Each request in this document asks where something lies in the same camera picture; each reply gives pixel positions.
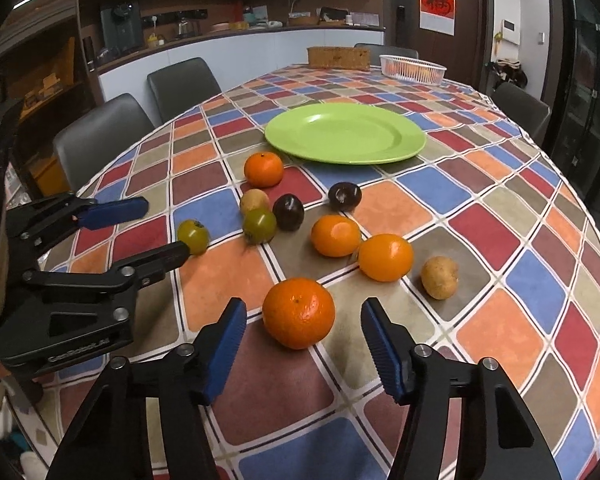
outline table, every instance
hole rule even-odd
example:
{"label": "table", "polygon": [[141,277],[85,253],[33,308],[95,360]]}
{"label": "table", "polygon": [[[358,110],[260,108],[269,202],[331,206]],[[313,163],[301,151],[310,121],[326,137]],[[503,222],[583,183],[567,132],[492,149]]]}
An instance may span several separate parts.
{"label": "table", "polygon": [[[285,176],[267,190],[306,206],[296,233],[247,247],[240,235],[242,165],[269,149],[264,125],[285,109],[360,102],[406,114],[427,132],[410,160],[330,166],[283,155]],[[308,241],[328,208],[326,191],[347,180],[363,189],[352,214],[366,236],[393,232],[413,244],[407,278],[376,283],[346,258],[324,258]],[[163,355],[214,322],[231,296],[249,323],[224,394],[205,412],[224,478],[384,479],[404,408],[382,390],[360,329],[360,305],[377,296],[394,322],[449,357],[495,357],[519,388],[564,480],[600,455],[600,233],[554,165],[526,133],[471,88],[402,84],[379,72],[292,66],[194,108],[143,139],[84,190],[101,202],[144,196],[140,221],[83,230],[51,252],[46,268],[103,272],[112,261],[165,244],[197,218],[212,243],[170,279],[141,292],[132,360]],[[446,254],[459,263],[456,295],[432,300],[419,269]],[[287,351],[264,332],[260,305],[285,277],[323,283],[336,303],[331,333],[307,351]],[[48,463],[102,370],[97,358],[42,378],[40,404],[16,415]],[[157,401],[148,402],[156,478],[165,467]],[[454,470],[459,402],[450,406],[442,478]]]}

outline dining chair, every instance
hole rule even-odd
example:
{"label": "dining chair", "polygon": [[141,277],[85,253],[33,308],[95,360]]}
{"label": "dining chair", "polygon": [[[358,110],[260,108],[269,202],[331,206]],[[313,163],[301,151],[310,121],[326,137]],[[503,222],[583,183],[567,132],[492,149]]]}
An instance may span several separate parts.
{"label": "dining chair", "polygon": [[154,125],[131,94],[122,94],[69,124],[54,138],[54,152],[69,187],[78,191]]}
{"label": "dining chair", "polygon": [[380,66],[380,56],[402,56],[419,59],[418,51],[401,46],[378,45],[375,43],[356,43],[357,48],[366,48],[371,54],[371,65]]}
{"label": "dining chair", "polygon": [[146,78],[163,123],[220,93],[218,81],[201,57],[166,66]]}
{"label": "dining chair", "polygon": [[542,133],[549,122],[551,108],[513,83],[502,83],[493,93],[491,99],[509,119],[522,127],[533,140],[538,138],[538,135]]}

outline white cabinet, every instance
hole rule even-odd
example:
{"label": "white cabinet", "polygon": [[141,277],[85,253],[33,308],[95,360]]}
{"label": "white cabinet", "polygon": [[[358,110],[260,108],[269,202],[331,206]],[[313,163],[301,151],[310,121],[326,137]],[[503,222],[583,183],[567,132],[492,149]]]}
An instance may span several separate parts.
{"label": "white cabinet", "polygon": [[270,34],[200,41],[168,50],[170,64],[201,57],[223,92],[276,69]]}
{"label": "white cabinet", "polygon": [[136,59],[100,76],[100,87],[105,101],[120,94],[129,93],[136,98],[154,126],[162,124],[154,93],[151,92],[147,75],[170,64],[167,52],[156,52]]}
{"label": "white cabinet", "polygon": [[384,32],[380,30],[356,30],[348,28],[324,31],[325,46],[355,46],[356,43],[384,44]]}
{"label": "white cabinet", "polygon": [[324,46],[324,30],[288,30],[269,34],[274,41],[278,68],[308,63],[307,48]]}
{"label": "white cabinet", "polygon": [[128,92],[140,103],[155,126],[161,124],[154,94],[146,77],[155,70],[201,57],[213,72],[223,92],[269,72],[293,64],[307,63],[310,46],[354,46],[384,43],[384,32],[355,28],[278,30],[215,38],[156,52],[119,66],[100,76],[105,101]]}

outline tangerine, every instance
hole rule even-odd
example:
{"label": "tangerine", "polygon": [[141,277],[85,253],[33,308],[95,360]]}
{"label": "tangerine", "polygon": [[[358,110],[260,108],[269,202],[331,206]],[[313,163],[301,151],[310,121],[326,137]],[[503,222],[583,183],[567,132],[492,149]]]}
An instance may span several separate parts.
{"label": "tangerine", "polygon": [[411,270],[413,247],[398,235],[374,235],[360,244],[358,264],[372,280],[394,282]]}
{"label": "tangerine", "polygon": [[244,163],[244,177],[253,187],[275,186],[284,171],[282,159],[271,152],[254,153]]}
{"label": "tangerine", "polygon": [[336,307],[329,291],[307,278],[290,278],[271,287],[262,303],[264,328],[293,350],[315,345],[330,332]]}
{"label": "tangerine", "polygon": [[323,216],[311,228],[311,242],[323,256],[347,256],[358,248],[360,240],[360,227],[346,216]]}

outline potato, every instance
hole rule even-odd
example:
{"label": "potato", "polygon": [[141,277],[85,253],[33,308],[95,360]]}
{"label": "potato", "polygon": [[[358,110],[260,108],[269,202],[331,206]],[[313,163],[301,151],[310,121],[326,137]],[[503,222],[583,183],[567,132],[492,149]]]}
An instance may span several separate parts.
{"label": "potato", "polygon": [[422,266],[420,279],[432,298],[447,300],[458,290],[458,264],[446,256],[434,256]]}
{"label": "potato", "polygon": [[253,209],[271,210],[269,197],[261,189],[250,189],[240,199],[240,212],[243,215],[246,215]]}

